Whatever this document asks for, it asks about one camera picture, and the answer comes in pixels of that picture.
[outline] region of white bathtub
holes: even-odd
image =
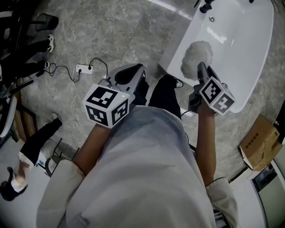
[[[235,97],[231,111],[237,113],[248,101],[264,66],[272,35],[273,6],[270,0],[254,0],[252,4],[248,0],[215,0],[212,10],[201,13],[199,7],[204,4],[204,0],[198,4],[186,31],[177,29],[159,64],[194,86],[198,81],[185,78],[181,72],[182,58],[194,41],[209,42],[211,67]]]

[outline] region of white shirt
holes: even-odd
[[[34,164],[30,161],[30,159],[28,159],[25,155],[23,155],[23,153],[21,153],[19,151],[19,161],[21,162],[25,162],[26,164],[29,165],[29,167],[24,167],[24,173],[25,173],[25,178],[19,178],[18,180],[16,179],[16,175],[17,173],[13,175],[13,179],[11,181],[11,185],[13,187],[13,189],[16,192],[20,192],[22,191],[28,184],[26,182],[27,178],[29,177],[30,171],[31,169],[34,167]]]
[[[181,121],[162,109],[136,107],[85,178],[72,162],[59,163],[37,227],[215,228],[214,209],[237,226],[228,181],[204,187]]]

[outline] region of sleeve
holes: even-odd
[[[238,227],[237,202],[228,180],[225,177],[218,178],[206,187],[206,191],[213,206],[217,227]]]
[[[68,160],[59,162],[37,210],[38,228],[58,227],[70,199],[83,179],[83,173],[73,162]]]

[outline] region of white cable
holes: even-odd
[[[73,111],[73,108],[72,108],[72,104],[73,104],[74,100],[75,100],[76,97],[77,97],[77,88],[76,88],[76,85],[75,85],[75,83],[74,83],[74,71],[75,71],[75,69],[76,69],[76,67],[75,67],[74,70],[73,70],[72,80],[73,80],[74,87],[75,87],[75,89],[76,89],[76,95],[75,95],[75,97],[73,98],[73,101],[71,102],[70,107],[71,107],[71,111],[72,111],[72,114],[73,114],[73,125],[75,126],[75,129],[76,129],[76,131],[77,131],[77,140],[76,140],[76,144],[75,144],[75,149],[77,149],[76,146],[77,146],[77,144],[78,144],[78,134],[79,134],[78,128],[79,128],[80,124],[79,124],[79,122],[75,119],[74,111]]]

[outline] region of cardboard box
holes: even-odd
[[[261,171],[269,165],[282,148],[278,136],[277,129],[259,115],[239,145],[246,165],[254,171]]]

